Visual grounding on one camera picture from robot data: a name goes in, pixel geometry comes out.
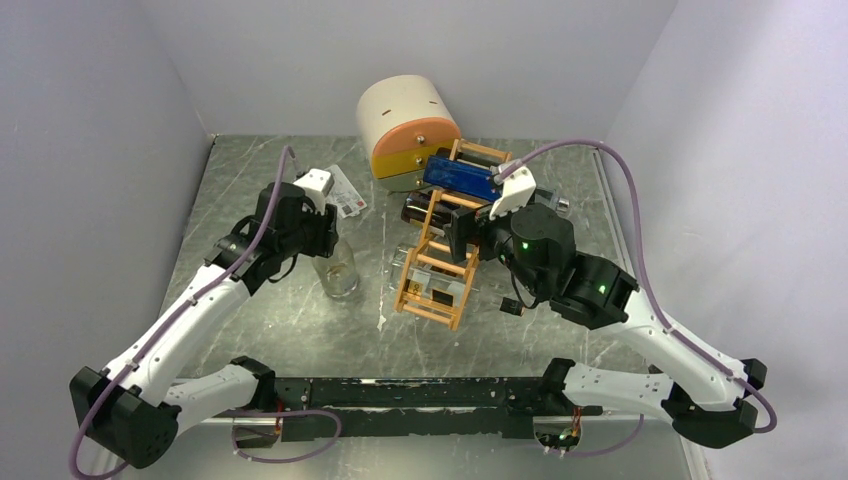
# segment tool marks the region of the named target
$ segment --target clear glass bottle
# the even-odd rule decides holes
[[[359,285],[359,273],[353,260],[353,250],[343,238],[339,238],[330,258],[312,257],[312,267],[321,280],[327,295],[340,298],[350,295]]]

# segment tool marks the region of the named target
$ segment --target glass bottle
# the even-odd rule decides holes
[[[324,291],[333,298],[350,295],[359,285],[359,273],[353,260],[353,250],[347,240],[339,238],[330,258],[312,257],[312,267],[321,280]]]

